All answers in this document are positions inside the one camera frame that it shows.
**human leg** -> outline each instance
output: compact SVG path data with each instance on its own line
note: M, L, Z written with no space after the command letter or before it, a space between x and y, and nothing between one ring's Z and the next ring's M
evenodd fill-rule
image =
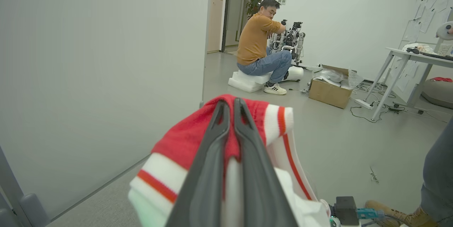
M255 64L254 70L249 75L264 75L272 72L269 82L278 83L283 80L291 66L291 53L289 51L273 53L258 59L253 64Z
M441 225L453 224L453 118L429 150L423 167L420 204Z
M423 167L424 184L421 204L413 214L404 214L376 201L367 201L366 208L383 210L412 227L446 227L453 223L453 118L426 155ZM379 222L396 227L396 221Z

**doorway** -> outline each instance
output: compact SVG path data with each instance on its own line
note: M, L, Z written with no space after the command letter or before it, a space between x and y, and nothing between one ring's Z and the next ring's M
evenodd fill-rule
M261 0L225 0L222 51L237 54L239 37L247 20L257 11Z

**white sneaker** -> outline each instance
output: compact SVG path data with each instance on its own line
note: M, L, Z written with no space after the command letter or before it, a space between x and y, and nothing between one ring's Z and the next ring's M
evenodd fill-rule
M275 83L274 86L269 87L267 84L264 85L264 92L277 94L277 95L285 95L286 90L281 88L278 83Z

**power strip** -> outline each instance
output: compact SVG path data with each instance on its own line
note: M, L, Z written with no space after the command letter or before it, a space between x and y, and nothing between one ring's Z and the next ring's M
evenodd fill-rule
M357 104L359 104L360 106L362 106L362 107L364 107L364 108L368 108L368 109L373 109L373 108L374 108L374 106L371 106L370 104L368 104L368 103L365 102L365 101L356 100L356 99L354 99L354 100L356 101Z

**man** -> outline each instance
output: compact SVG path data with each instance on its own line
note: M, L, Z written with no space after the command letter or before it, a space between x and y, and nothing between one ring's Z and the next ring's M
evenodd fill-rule
M421 204L412 214L404 214L376 201L367 201L365 207L383 210L410 227L453 226L453 118L426 155L423 180ZM393 220L378 224L399 227Z
M247 22L239 38L237 50L237 66L247 75L264 75L272 72L269 81L265 84L264 92L285 95L286 90L278 82L288 77L291 66L291 53L280 51L270 54L266 47L267 39L273 33L282 33L286 30L280 22L273 21L280 4L276 0L263 0L259 11Z

